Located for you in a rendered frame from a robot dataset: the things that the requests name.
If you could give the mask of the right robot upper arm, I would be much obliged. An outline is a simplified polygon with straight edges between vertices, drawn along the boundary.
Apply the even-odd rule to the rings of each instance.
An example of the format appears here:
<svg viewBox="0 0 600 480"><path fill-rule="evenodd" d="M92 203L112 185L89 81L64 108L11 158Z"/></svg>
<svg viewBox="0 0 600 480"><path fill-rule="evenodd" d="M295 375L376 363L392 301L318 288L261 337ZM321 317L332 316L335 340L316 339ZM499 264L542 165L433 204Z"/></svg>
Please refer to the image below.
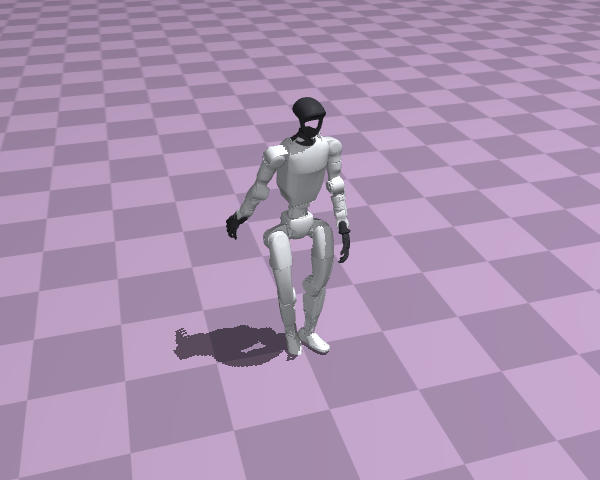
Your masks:
<svg viewBox="0 0 600 480"><path fill-rule="evenodd" d="M289 155L287 147L283 145L271 146L263 154L263 161L257 173L256 193L253 199L266 200L270 188L267 184L272 179L276 169L282 167Z"/></svg>

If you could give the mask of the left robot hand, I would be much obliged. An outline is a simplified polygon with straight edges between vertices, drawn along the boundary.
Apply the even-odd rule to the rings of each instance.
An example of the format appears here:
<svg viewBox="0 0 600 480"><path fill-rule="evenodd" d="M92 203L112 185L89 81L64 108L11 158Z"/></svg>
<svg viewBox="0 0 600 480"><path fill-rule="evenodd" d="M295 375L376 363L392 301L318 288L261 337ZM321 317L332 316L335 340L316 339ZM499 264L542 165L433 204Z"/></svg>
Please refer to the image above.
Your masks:
<svg viewBox="0 0 600 480"><path fill-rule="evenodd" d="M350 237L349 237L349 232L350 229L347 229L347 225L345 221L340 221L339 224L339 234L342 234L342 240L343 240L343 249L341 250L340 254L344 256L341 257L338 262L339 263L343 263L345 262L345 260L348 258L349 255L349 248L350 248Z"/></svg>

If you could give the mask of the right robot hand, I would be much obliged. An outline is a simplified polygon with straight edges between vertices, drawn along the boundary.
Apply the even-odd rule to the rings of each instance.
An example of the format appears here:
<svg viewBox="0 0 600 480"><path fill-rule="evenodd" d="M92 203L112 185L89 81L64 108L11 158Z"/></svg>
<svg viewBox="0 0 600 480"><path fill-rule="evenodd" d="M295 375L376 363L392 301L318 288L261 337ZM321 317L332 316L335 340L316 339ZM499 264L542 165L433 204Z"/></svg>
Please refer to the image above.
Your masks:
<svg viewBox="0 0 600 480"><path fill-rule="evenodd" d="M226 223L227 223L226 228L228 228L227 229L228 236L231 238L234 238L236 240L237 239L236 230L239 227L239 224L243 224L247 219L248 219L247 217L242 217L239 220L237 220L236 212L232 216L230 216L226 220Z"/></svg>

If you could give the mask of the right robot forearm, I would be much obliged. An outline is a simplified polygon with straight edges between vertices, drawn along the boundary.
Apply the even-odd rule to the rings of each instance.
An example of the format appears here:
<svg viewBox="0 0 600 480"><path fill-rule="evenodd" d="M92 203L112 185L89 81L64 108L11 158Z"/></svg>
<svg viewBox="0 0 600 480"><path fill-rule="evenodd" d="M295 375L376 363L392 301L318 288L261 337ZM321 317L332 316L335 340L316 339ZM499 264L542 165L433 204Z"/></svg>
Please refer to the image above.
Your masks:
<svg viewBox="0 0 600 480"><path fill-rule="evenodd" d="M253 199L256 193L256 184L253 184L252 187L248 190L245 200L241 207L236 211L237 220L242 217L247 217L249 219L252 216L256 206L260 203L261 200Z"/></svg>

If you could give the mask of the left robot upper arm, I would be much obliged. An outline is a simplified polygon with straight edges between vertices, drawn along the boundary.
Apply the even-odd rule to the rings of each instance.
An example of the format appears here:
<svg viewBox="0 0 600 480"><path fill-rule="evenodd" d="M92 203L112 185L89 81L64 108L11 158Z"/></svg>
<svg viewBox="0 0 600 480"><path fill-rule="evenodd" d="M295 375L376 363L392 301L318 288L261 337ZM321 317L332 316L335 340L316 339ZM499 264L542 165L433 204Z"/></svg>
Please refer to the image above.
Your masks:
<svg viewBox="0 0 600 480"><path fill-rule="evenodd" d="M328 181L326 189L329 193L334 194L344 191L344 183L340 177L341 171L341 152L342 144L339 140L333 137L324 137L329 145L329 155L327 161Z"/></svg>

